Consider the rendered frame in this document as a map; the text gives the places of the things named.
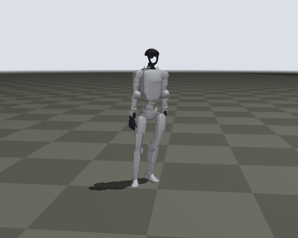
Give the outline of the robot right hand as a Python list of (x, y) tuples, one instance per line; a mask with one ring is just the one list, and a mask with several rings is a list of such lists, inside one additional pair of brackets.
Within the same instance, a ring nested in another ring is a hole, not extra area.
[(129, 128), (131, 128), (132, 130), (135, 130), (135, 126), (137, 127), (136, 123), (135, 123), (135, 118), (136, 118), (136, 113), (133, 113), (133, 117), (129, 116)]

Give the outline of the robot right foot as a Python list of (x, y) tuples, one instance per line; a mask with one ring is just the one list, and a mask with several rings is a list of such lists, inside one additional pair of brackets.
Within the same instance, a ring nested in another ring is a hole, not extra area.
[(137, 187), (138, 185), (139, 185), (139, 178), (138, 179), (136, 179), (136, 177), (133, 178), (131, 186), (132, 187)]

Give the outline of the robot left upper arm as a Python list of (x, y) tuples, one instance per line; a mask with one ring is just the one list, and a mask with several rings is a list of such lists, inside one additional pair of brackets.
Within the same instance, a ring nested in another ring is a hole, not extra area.
[(161, 96), (162, 97), (168, 97), (169, 96), (169, 91), (167, 90), (167, 86), (168, 86), (168, 77), (169, 74), (167, 71), (163, 71), (163, 78), (162, 78), (162, 89), (161, 89)]

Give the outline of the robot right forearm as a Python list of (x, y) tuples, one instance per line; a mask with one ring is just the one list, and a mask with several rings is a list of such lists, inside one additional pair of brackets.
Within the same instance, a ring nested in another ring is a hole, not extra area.
[(131, 95), (131, 107), (130, 107), (130, 112), (129, 112), (129, 116), (133, 117), (133, 113), (136, 113), (137, 111), (137, 103), (138, 100), (134, 98), (135, 97), (135, 91), (132, 92)]

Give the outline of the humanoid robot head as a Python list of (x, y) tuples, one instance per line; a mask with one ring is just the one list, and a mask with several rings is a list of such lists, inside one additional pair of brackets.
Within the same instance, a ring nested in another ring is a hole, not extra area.
[[(145, 56), (148, 57), (149, 59), (149, 63), (148, 63), (148, 66), (150, 66), (149, 69), (156, 69), (154, 68), (154, 65), (157, 64), (157, 61), (158, 61), (158, 56), (159, 56), (159, 52), (155, 49), (148, 49), (146, 52), (145, 52)], [(155, 63), (152, 63), (150, 59), (152, 59), (153, 57), (156, 57), (156, 62)]]

